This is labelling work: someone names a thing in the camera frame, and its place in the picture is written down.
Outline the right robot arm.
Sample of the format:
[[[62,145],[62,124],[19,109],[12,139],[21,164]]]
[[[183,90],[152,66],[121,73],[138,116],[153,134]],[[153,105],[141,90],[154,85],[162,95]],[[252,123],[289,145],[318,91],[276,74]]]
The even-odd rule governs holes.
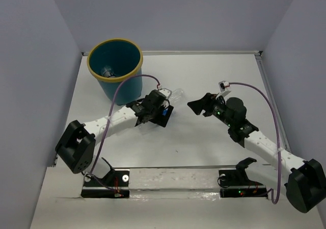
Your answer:
[[[249,181],[261,183],[285,195],[290,204],[301,213],[308,213],[325,199],[325,173],[315,159],[297,157],[268,139],[246,119],[247,109],[237,97],[224,100],[222,94],[206,93],[199,100],[187,104],[196,114],[214,116],[226,126],[230,138],[243,148],[261,157],[267,164],[255,159],[238,163],[234,172],[240,184]]]

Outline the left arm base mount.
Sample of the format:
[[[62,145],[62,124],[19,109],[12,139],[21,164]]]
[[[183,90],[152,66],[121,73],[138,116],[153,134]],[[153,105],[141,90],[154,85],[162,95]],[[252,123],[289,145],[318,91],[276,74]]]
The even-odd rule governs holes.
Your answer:
[[[130,170],[126,168],[113,168],[105,159],[100,158],[95,166],[94,174],[82,172],[83,198],[129,198]]]

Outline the blue label Pocari bottle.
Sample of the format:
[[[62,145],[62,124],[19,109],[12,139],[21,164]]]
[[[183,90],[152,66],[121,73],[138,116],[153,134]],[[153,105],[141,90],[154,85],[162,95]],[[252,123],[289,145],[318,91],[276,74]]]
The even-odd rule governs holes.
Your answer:
[[[163,116],[166,116],[167,113],[168,113],[168,108],[164,109],[164,111],[162,112],[162,115],[163,115]]]

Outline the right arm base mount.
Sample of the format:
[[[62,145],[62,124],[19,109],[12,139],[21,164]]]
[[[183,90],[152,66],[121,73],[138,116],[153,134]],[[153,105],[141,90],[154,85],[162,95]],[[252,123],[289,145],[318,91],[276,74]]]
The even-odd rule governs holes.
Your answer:
[[[248,178],[246,169],[257,160],[246,158],[235,165],[233,169],[219,170],[217,184],[220,187],[221,198],[265,197],[268,198],[267,188]]]

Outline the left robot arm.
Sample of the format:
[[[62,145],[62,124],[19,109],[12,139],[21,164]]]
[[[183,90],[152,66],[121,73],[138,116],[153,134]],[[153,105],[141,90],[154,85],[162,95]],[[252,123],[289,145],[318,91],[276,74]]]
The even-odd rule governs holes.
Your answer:
[[[166,88],[152,90],[110,116],[86,123],[70,122],[55,147],[57,155],[72,173],[86,174],[100,185],[108,186],[115,170],[105,158],[94,154],[95,146],[107,137],[147,122],[166,127],[174,109],[170,105],[171,94]]]

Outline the clear bottle with black label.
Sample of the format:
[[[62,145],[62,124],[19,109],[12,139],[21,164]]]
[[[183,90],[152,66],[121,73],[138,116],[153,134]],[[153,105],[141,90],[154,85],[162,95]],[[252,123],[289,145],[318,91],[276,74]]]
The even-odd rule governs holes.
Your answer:
[[[100,74],[102,77],[105,77],[105,78],[115,78],[116,77],[113,69],[108,65],[104,66],[101,69]]]

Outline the large crushed clear bottle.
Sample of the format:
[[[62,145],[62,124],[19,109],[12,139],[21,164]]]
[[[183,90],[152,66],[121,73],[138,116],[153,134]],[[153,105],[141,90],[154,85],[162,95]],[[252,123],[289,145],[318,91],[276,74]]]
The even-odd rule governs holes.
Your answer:
[[[170,104],[174,107],[182,105],[185,101],[185,94],[183,89],[178,88],[174,90],[169,97]]]

